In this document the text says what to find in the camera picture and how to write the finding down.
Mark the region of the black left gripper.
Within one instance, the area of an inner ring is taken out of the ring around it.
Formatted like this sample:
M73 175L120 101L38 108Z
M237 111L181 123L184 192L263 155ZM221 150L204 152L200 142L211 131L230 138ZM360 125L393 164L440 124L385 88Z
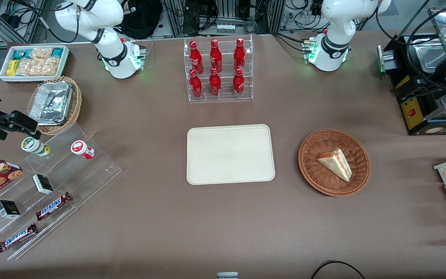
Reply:
M446 102L446 58L437 65L434 72L434 82L443 89L430 81L426 76L396 76L396 100L405 102L437 91L437 102Z

